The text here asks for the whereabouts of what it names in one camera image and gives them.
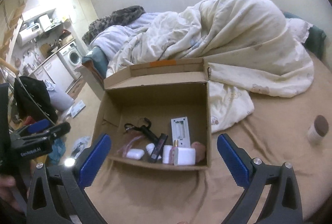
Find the person's left hand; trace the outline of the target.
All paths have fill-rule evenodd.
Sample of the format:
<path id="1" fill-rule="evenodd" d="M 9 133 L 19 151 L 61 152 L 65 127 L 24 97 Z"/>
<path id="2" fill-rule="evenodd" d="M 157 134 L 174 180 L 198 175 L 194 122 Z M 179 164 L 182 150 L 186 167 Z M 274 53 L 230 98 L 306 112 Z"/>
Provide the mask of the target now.
<path id="1" fill-rule="evenodd" d="M 10 175 L 1 175 L 0 179 L 0 195 L 1 199 L 6 202 L 8 205 L 13 207 L 13 209 L 17 210 L 20 213 L 24 211 L 18 204 L 18 201 L 13 196 L 11 189 L 16 186 L 15 178 Z"/>

